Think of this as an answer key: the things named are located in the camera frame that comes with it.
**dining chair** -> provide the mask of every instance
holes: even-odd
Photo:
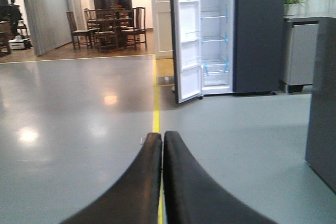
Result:
[[[118,36],[119,32],[116,26],[115,13],[110,9],[96,10],[96,21],[98,24],[98,32],[96,32],[95,38],[98,40],[98,51],[103,48],[110,48],[115,46],[119,49]]]
[[[9,54],[11,53],[10,53],[7,33],[0,32],[0,56],[9,55]]]
[[[133,27],[128,27],[122,30],[121,34],[124,40],[124,48],[127,46],[134,46],[144,43],[147,48],[147,34],[146,34],[146,9],[145,7],[133,8]],[[144,35],[144,41],[141,41],[140,35]]]
[[[74,47],[74,50],[76,50],[76,46],[80,48],[80,45],[86,45],[87,47],[89,46],[92,47],[91,31],[90,30],[77,30],[77,25],[76,25],[73,12],[67,12],[67,18],[69,22],[72,45]],[[81,42],[79,36],[84,36],[85,42]]]
[[[85,21],[86,21],[86,26],[88,29],[91,28],[97,28],[97,22],[96,22],[96,10],[89,10],[89,9],[84,9],[84,15],[85,15]]]

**wooden furniture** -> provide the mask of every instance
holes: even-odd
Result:
[[[25,36],[26,38],[29,38],[27,26],[25,23],[23,23],[23,21],[19,21],[17,29],[20,31],[21,35]]]
[[[11,53],[10,53],[7,33],[0,32],[0,56],[9,55],[9,54]]]
[[[126,48],[126,46],[134,45],[134,48],[136,49],[136,45],[140,43],[144,43],[147,48],[145,20],[146,9],[144,7],[133,8],[133,27],[121,31],[124,40],[124,48]],[[144,41],[141,41],[141,34],[144,35]]]
[[[94,34],[98,41],[98,51],[103,48],[115,46],[119,49],[118,29],[115,21],[115,13],[110,9],[96,10],[96,22],[99,25],[98,32]]]
[[[0,32],[5,32],[7,33],[7,37],[8,37],[8,40],[11,40],[11,39],[14,39],[14,35],[12,34],[12,31],[11,31],[11,23],[8,22],[8,21],[1,21],[0,22]]]
[[[91,28],[98,28],[97,22],[96,22],[96,10],[84,10],[85,20],[86,20],[86,26],[88,29]]]
[[[70,26],[71,39],[72,39],[72,45],[74,46],[74,50],[76,50],[76,46],[80,48],[80,45],[86,45],[87,47],[89,46],[92,47],[91,31],[77,30],[77,25],[73,12],[67,12],[67,18]],[[84,36],[85,42],[81,42],[79,36]]]

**refrigerator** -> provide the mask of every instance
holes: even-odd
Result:
[[[284,0],[171,0],[176,102],[279,86]]]

